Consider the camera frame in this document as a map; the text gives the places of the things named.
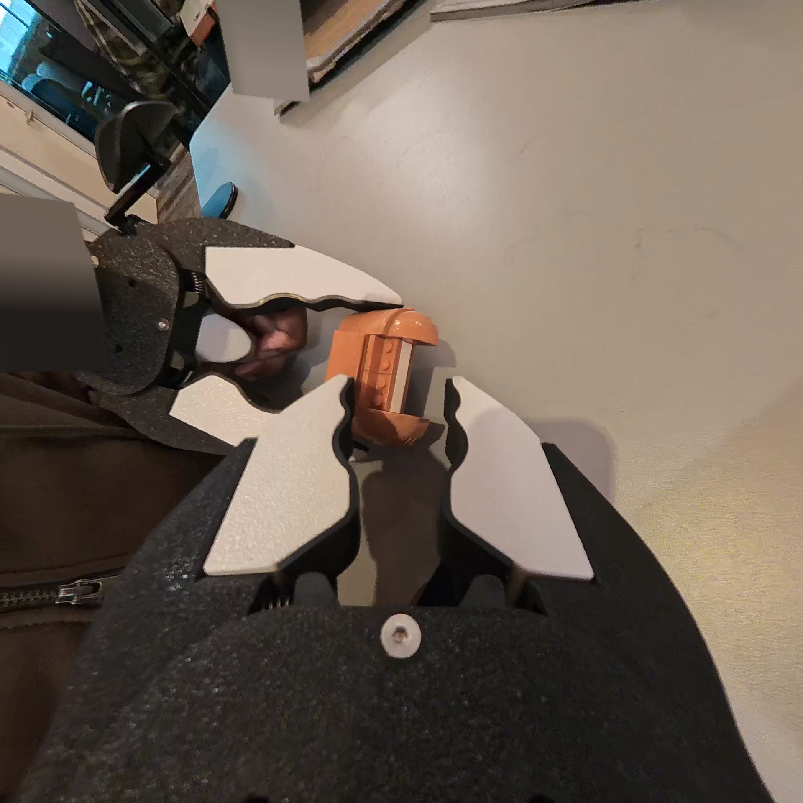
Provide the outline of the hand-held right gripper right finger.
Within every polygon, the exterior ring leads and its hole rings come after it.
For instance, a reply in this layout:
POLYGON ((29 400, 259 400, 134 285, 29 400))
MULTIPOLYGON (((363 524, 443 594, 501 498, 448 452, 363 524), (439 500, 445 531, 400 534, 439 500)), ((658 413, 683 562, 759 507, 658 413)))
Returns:
POLYGON ((498 562, 501 573, 591 581, 594 571, 538 435, 463 376, 444 389, 449 474, 445 539, 498 562))

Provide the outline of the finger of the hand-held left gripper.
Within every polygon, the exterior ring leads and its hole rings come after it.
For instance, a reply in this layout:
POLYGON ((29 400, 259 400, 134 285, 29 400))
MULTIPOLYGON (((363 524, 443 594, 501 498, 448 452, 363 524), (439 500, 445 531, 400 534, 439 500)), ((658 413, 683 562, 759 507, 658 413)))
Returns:
POLYGON ((281 414, 254 405, 223 376, 208 375, 176 392, 169 419, 232 447, 247 438, 268 442, 304 442, 304 429, 281 414))
POLYGON ((368 273, 303 246, 208 246, 206 283, 226 307, 273 312, 287 306, 314 311, 402 308, 401 296, 368 273))

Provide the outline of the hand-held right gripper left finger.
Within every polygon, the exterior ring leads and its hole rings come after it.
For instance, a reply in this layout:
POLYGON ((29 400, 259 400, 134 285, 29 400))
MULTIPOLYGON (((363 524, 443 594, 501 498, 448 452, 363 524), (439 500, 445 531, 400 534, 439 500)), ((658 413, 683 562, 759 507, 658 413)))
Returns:
POLYGON ((345 520, 350 478, 335 437, 352 380, 337 375, 269 416, 203 564, 210 577, 285 568, 345 520))

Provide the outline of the brown lego assembly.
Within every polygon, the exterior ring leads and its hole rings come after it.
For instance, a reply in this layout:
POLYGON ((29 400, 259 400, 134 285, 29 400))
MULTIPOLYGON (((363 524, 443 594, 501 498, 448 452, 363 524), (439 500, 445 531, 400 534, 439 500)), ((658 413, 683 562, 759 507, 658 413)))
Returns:
POLYGON ((409 307, 347 315, 337 327, 325 378, 354 381, 352 437, 361 444, 408 447, 429 421, 407 414, 405 405, 416 347, 435 347, 436 325, 409 307))

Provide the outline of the printed lego set box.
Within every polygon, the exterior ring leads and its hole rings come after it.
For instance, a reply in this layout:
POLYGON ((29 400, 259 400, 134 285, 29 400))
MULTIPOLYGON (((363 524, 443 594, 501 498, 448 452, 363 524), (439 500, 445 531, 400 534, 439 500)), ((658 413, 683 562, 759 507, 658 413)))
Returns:
POLYGON ((431 4, 302 2, 309 100, 274 101, 274 113, 284 115, 298 106, 317 109, 344 96, 427 30, 431 4))

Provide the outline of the lego instruction booklet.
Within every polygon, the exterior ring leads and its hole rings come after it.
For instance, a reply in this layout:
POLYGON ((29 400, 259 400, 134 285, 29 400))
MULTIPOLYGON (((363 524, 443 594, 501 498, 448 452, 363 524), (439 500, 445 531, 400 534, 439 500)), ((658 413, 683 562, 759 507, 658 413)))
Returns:
POLYGON ((583 7, 621 5, 640 1, 437 1, 430 9, 432 23, 552 13, 583 7))

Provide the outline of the person's left hand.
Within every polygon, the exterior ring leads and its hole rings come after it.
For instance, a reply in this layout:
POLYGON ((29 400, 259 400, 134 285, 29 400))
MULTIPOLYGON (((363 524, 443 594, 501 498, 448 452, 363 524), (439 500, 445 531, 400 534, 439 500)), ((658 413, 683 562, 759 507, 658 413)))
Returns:
POLYGON ((263 315, 245 315, 238 311, 231 318, 254 337, 252 357, 230 367, 231 375, 241 380, 257 381, 279 376, 292 355, 306 346, 305 307, 292 306, 263 315))

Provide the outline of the brown hooded jacket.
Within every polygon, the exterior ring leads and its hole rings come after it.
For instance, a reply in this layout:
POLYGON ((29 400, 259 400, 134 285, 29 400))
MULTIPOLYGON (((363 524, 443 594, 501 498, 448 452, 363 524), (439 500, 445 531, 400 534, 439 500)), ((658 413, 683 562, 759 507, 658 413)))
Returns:
POLYGON ((254 441, 177 449, 2 373, 2 801, 241 800, 214 706, 260 578, 198 577, 254 441))

